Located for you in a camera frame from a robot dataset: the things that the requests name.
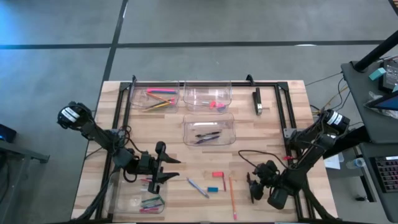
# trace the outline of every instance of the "wooden table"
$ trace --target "wooden table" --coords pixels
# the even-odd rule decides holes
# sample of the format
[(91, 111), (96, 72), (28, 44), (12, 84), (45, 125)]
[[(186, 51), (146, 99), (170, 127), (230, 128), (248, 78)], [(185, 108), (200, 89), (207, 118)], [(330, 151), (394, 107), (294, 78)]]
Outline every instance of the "wooden table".
[[(306, 128), (313, 123), (307, 93), (303, 81), (287, 81), (290, 97), (294, 108), (298, 128)], [(103, 129), (111, 129), (118, 97), (120, 82), (104, 82), (99, 99), (95, 120)], [(285, 208), (277, 210), (267, 203), (269, 189), (264, 189), (262, 200), (250, 201), (249, 187), (246, 182), (247, 172), (253, 167), (238, 156), (238, 150), (254, 149), (272, 152), (280, 158), (285, 156), (284, 142), (280, 128), (279, 114), (276, 105), (275, 92), (272, 87), (261, 87), (263, 112), (256, 116), (252, 102), (254, 87), (234, 87), (233, 100), (229, 112), (234, 115), (236, 142), (229, 146), (194, 147), (186, 146), (182, 139), (182, 119), (188, 113), (181, 100), (178, 112), (174, 114), (143, 113), (131, 110), (129, 125), (132, 127), (131, 138), (141, 150), (154, 154), (157, 141), (164, 141), (167, 153), (181, 164), (165, 164), (164, 172), (179, 172), (180, 176), (167, 181), (167, 199), (165, 210), (158, 215), (115, 213), (114, 222), (233, 222), (231, 196), (229, 192), (228, 175), (233, 178), (233, 190), (239, 222), (292, 222), (297, 221), (295, 205), (289, 196)], [(289, 127), (289, 116), (285, 107), (284, 113)], [(119, 125), (122, 123), (126, 97), (123, 99)], [(95, 142), (90, 142), (87, 153), (99, 148)], [(272, 156), (245, 153), (246, 158), (258, 164)], [(91, 203), (98, 193), (103, 175), (106, 151), (101, 150), (85, 161), (81, 173), (72, 218), (78, 217)], [(275, 161), (279, 170), (283, 167)], [(223, 191), (221, 179), (211, 176), (213, 171), (224, 171), (226, 174), (227, 191)], [(205, 198), (186, 180), (193, 179), (199, 186), (216, 186), (219, 192)], [(308, 173), (310, 188), (320, 203), (333, 216), (337, 217), (335, 203), (331, 194), (328, 177), (323, 159), (320, 159)], [(301, 195), (305, 217), (305, 199)]]

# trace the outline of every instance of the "clear plastic bin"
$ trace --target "clear plastic bin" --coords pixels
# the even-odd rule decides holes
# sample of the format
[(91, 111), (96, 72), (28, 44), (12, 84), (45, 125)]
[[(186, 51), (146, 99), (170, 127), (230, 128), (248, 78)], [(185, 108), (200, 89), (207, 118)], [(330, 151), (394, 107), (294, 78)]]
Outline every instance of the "clear plastic bin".
[(215, 82), (209, 86), (185, 82), (183, 100), (190, 111), (225, 113), (232, 102), (231, 81)]
[(180, 82), (160, 82), (161, 85), (140, 83), (134, 87), (130, 102), (132, 109), (145, 113), (176, 113), (180, 98)]
[(235, 140), (231, 113), (184, 116), (183, 141), (189, 146), (224, 146)]
[[(128, 179), (134, 176), (127, 174)], [(111, 176), (105, 208), (113, 213), (160, 214), (166, 204), (167, 184), (160, 184), (159, 194), (148, 192), (149, 175), (138, 175), (134, 183), (123, 178), (122, 171)]]

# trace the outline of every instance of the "concrete floor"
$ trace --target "concrete floor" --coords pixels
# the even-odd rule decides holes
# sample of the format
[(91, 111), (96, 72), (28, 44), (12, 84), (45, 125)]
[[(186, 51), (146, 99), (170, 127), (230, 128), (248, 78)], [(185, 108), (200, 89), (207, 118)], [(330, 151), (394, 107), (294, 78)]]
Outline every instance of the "concrete floor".
[[(110, 44), (122, 0), (0, 1), (0, 45)], [(120, 43), (382, 40), (398, 29), (385, 0), (130, 0)], [(110, 80), (304, 80), (340, 71), (375, 45), (117, 49)], [(13, 223), (69, 219), (87, 141), (56, 124), (69, 101), (95, 110), (109, 49), (0, 50), (0, 123), (18, 145), (50, 154), (33, 162)], [(389, 55), (398, 54), (393, 49)], [(323, 106), (341, 75), (307, 88)], [(351, 97), (341, 112), (360, 121)], [(380, 203), (355, 202), (359, 179), (331, 179), (340, 218), (387, 223)]]

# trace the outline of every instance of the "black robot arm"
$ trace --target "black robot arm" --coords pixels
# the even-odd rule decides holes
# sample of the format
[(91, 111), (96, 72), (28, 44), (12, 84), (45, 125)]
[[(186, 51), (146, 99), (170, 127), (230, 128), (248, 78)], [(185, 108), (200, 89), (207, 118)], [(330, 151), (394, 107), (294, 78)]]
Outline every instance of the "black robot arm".
[(319, 204), (315, 196), (305, 185), (307, 172), (315, 165), (321, 156), (333, 147), (335, 141), (344, 136), (348, 130), (349, 119), (333, 110), (322, 111), (313, 125), (305, 130), (292, 131), (289, 138), (285, 139), (291, 149), (307, 149), (298, 161), (279, 174), (273, 161), (258, 164), (253, 172), (260, 181), (251, 181), (251, 195), (260, 200), (264, 187), (272, 188), (268, 203), (277, 209), (283, 209), (288, 195), (296, 195), (304, 190), (310, 200), (313, 200), (315, 209), (322, 218), (331, 218), (326, 210)]
[[(181, 163), (176, 159), (172, 159), (166, 154), (166, 144), (159, 141), (156, 144), (155, 151), (157, 158), (152, 157), (147, 151), (140, 151), (129, 138), (127, 127), (123, 127), (118, 131), (103, 130), (94, 121), (90, 109), (82, 103), (70, 102), (58, 113), (57, 123), (64, 129), (70, 128), (81, 132), (81, 135), (97, 142), (102, 148), (111, 153), (115, 167), (124, 169), (128, 174), (144, 174), (152, 175), (152, 182), (148, 186), (148, 191), (158, 194), (160, 184), (176, 175), (178, 172), (163, 173), (162, 162)], [(131, 142), (134, 149), (126, 148), (126, 144)], [(136, 151), (141, 153), (141, 157), (136, 155)]]

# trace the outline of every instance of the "keyboard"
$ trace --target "keyboard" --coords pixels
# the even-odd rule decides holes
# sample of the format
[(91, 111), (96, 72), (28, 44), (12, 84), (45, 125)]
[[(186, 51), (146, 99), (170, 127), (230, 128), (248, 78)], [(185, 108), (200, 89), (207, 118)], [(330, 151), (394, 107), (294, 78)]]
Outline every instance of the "keyboard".
[(373, 157), (372, 162), (383, 191), (398, 192), (398, 156)]

